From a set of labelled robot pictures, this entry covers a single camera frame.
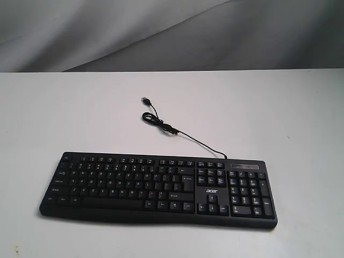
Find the black keyboard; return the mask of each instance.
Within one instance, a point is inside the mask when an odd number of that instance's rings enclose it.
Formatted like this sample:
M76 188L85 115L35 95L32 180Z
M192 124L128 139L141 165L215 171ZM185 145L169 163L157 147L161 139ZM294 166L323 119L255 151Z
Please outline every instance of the black keyboard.
M63 154L42 215L122 223L274 228L263 161L127 154Z

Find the computer keyboard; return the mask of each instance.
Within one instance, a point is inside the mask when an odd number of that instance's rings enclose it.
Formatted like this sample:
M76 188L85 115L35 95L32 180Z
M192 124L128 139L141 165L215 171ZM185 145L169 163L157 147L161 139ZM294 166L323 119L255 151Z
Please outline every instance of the computer keyboard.
M117 223L274 228L263 161L65 152L42 215Z

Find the white table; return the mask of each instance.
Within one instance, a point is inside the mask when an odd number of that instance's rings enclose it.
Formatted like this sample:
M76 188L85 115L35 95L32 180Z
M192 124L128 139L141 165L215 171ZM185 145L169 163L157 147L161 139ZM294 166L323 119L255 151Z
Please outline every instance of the white table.
M142 122L143 96L229 158L266 162L273 231L39 214L64 151L214 156ZM344 69L0 74L0 257L343 257L343 162Z

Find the acer logo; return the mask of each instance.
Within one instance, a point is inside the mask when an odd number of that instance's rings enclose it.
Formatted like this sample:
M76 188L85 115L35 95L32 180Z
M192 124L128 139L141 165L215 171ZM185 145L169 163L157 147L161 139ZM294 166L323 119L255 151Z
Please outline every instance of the acer logo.
M211 192L211 193L215 193L217 192L218 190L212 190L212 189L207 189L206 192Z

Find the black cable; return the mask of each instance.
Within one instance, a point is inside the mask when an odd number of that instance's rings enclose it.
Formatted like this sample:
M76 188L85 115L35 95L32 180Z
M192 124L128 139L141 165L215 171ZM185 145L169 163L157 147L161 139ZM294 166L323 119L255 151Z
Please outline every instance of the black cable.
M172 126L170 126L169 124L165 124L163 122L163 120L161 120L159 118L159 116L157 115L157 111L155 109L155 107L152 105L151 101L148 99L148 98L142 98L142 102L147 105L147 106L151 106L154 111L155 111L155 114L156 115L153 115L152 113L149 113L149 112L145 112L142 114L142 118L144 121L146 121L147 123L151 124L151 125L154 125L154 126L158 126L160 127L161 129L163 129L165 132L169 132L169 133L172 133L172 134L178 134L178 133L182 133L184 135L186 135L187 137L191 138L192 140L194 140L195 142L207 147L208 149L212 150L213 152L216 152L216 153L219 153L219 154L222 154L225 159L227 159L227 155L222 153L222 152L218 152L217 150L214 150L213 148L209 147L208 145L196 140L194 137L191 137L189 136L188 134L182 132L182 131L179 131L178 129L176 128L173 128Z

